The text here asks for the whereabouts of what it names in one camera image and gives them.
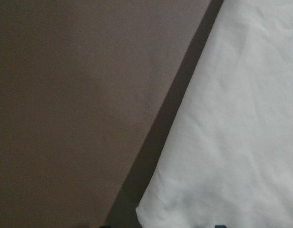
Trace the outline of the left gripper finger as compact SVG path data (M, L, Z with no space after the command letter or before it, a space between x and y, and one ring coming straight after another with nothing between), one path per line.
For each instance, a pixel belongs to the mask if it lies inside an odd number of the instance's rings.
M214 228L227 228L227 226L223 224L219 224L219 225L215 225Z

